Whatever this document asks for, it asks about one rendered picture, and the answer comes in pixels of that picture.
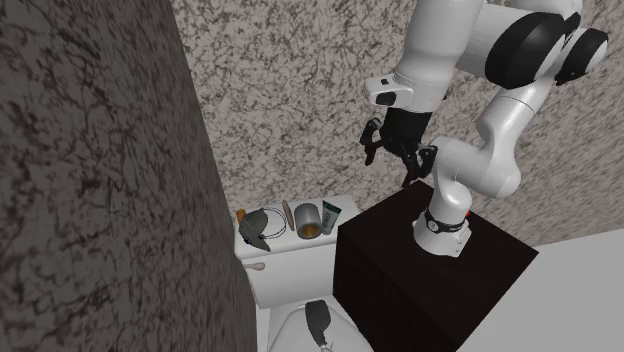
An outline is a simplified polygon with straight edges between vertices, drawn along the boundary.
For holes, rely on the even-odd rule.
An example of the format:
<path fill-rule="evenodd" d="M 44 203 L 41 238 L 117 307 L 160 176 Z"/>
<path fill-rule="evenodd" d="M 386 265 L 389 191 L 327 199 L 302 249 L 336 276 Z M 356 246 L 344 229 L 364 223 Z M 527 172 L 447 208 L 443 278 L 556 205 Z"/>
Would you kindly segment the white toilet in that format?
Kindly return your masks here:
<path fill-rule="evenodd" d="M 342 209 L 332 232 L 314 239 L 302 239 L 291 231 L 282 202 L 244 209 L 263 210 L 268 224 L 263 231 L 271 251 L 246 244 L 234 222 L 234 253 L 245 268 L 256 304 L 258 352 L 320 352 L 306 323 L 305 304 L 324 300 L 331 315 L 325 332 L 333 352 L 374 352 L 348 313 L 333 296 L 338 227 L 359 214 L 349 195 L 324 199 L 288 201 L 293 217 L 302 203 L 317 206 L 322 218 L 322 201 Z"/>

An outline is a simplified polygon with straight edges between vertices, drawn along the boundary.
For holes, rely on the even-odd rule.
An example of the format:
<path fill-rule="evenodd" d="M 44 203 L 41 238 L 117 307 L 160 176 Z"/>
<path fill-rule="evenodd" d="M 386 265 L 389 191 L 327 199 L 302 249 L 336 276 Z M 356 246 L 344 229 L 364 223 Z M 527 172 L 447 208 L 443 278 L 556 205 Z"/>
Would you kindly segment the green tube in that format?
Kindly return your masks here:
<path fill-rule="evenodd" d="M 332 232 L 335 226 L 335 223 L 341 212 L 342 212 L 341 208 L 325 200 L 322 201 L 321 226 L 322 226 L 323 234 L 329 235 Z"/>

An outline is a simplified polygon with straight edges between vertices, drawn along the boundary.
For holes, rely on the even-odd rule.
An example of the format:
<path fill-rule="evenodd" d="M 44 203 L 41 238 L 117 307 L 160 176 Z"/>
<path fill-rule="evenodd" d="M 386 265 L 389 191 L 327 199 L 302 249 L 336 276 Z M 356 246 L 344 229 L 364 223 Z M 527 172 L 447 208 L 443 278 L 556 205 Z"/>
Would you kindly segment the grey baseball cap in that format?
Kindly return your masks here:
<path fill-rule="evenodd" d="M 268 224 L 268 215 L 263 210 L 246 212 L 244 219 L 238 224 L 238 232 L 246 244 L 266 252 L 271 251 L 263 235 Z"/>

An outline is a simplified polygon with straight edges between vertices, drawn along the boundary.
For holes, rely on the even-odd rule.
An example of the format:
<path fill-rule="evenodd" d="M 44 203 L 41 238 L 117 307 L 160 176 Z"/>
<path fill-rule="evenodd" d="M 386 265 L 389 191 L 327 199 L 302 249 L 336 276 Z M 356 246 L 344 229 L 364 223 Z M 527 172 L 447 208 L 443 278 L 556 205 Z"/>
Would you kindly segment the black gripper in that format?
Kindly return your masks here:
<path fill-rule="evenodd" d="M 370 166 L 374 162 L 377 149 L 383 145 L 382 140 L 373 140 L 373 134 L 382 127 L 380 135 L 384 141 L 403 145 L 399 156 L 407 174 L 401 187 L 406 188 L 413 181 L 427 177 L 432 172 L 438 152 L 434 145 L 420 144 L 431 117 L 432 112 L 417 113 L 388 108 L 383 124 L 378 118 L 368 120 L 359 139 L 366 154 L 365 165 Z M 404 146 L 416 150 L 409 152 Z"/>

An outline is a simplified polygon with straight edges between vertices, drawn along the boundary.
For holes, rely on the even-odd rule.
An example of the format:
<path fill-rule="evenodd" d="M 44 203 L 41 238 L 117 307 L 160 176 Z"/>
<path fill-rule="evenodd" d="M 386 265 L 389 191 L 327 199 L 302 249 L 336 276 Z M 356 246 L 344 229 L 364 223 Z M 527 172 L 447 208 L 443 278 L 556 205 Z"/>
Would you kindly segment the dark robot stand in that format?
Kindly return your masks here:
<path fill-rule="evenodd" d="M 479 215 L 457 258 L 418 246 L 418 181 L 338 228 L 333 295 L 375 352 L 457 352 L 537 256 Z"/>

